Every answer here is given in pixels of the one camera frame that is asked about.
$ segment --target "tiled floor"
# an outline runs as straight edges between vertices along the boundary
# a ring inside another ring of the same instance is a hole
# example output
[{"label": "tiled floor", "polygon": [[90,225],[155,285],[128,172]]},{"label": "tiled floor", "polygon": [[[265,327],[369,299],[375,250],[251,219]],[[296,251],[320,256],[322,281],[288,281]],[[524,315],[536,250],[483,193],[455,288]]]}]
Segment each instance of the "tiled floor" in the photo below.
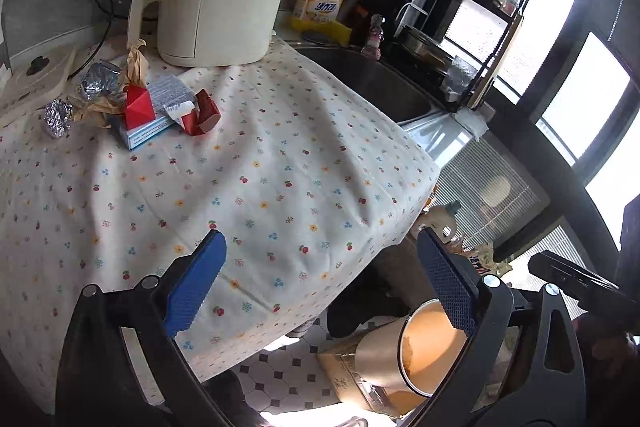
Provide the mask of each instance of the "tiled floor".
[{"label": "tiled floor", "polygon": [[[389,320],[375,317],[359,330],[372,329]],[[259,412],[272,414],[338,403],[316,356],[335,342],[327,332],[326,312],[322,312],[297,343],[275,351],[262,350],[236,365],[232,370],[238,375],[246,402]]]}]

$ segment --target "screw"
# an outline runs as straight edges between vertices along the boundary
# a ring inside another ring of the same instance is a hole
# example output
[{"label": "screw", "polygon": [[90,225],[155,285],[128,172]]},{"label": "screw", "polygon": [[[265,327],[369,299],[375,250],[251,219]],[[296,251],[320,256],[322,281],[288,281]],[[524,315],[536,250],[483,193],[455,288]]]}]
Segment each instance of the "screw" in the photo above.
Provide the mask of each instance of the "screw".
[{"label": "screw", "polygon": [[85,286],[82,290],[82,295],[85,297],[93,297],[98,291],[98,286],[95,284],[90,284],[89,286]]},{"label": "screw", "polygon": [[487,275],[482,282],[489,288],[497,288],[500,286],[500,279],[498,279],[495,275]]},{"label": "screw", "polygon": [[150,290],[151,288],[155,288],[156,286],[158,286],[158,282],[159,282],[159,279],[155,275],[147,275],[142,280],[142,287],[145,290]]},{"label": "screw", "polygon": [[560,293],[560,288],[553,283],[545,284],[545,292],[549,295],[558,295]]}]

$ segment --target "kettle handle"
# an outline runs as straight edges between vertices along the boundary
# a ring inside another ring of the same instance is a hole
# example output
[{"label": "kettle handle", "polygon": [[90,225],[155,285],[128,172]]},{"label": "kettle handle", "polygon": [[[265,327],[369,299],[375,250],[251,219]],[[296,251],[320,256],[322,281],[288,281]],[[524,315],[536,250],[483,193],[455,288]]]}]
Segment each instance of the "kettle handle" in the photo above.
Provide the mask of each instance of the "kettle handle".
[{"label": "kettle handle", "polygon": [[129,24],[127,27],[127,49],[140,38],[140,25],[142,24],[142,12],[145,8],[159,0],[131,0],[129,8]]}]

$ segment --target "sink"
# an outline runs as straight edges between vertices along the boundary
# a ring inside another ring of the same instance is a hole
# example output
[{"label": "sink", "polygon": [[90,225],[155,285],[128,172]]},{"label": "sink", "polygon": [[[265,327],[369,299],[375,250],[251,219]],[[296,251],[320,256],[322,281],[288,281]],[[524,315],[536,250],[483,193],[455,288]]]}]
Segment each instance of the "sink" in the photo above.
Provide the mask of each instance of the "sink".
[{"label": "sink", "polygon": [[313,46],[297,51],[334,74],[396,123],[415,120],[434,109],[430,97],[400,73],[355,50]]}]

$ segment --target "tablecloth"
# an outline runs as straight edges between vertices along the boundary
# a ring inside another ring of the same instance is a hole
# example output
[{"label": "tablecloth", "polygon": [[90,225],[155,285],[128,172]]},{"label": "tablecloth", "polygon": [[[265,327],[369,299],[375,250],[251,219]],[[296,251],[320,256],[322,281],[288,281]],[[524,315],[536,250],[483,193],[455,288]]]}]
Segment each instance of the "tablecloth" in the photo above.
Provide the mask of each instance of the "tablecloth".
[{"label": "tablecloth", "polygon": [[[178,71],[145,55],[149,81]],[[0,132],[0,347],[47,412],[86,284],[131,288],[209,229],[224,233],[225,266],[176,338],[205,380],[318,315],[401,241],[433,189],[426,153],[283,41],[255,64],[180,77],[220,108],[205,136],[172,126],[130,152],[84,122],[51,139],[41,111]],[[131,356],[149,401],[161,402],[141,353]]]}]

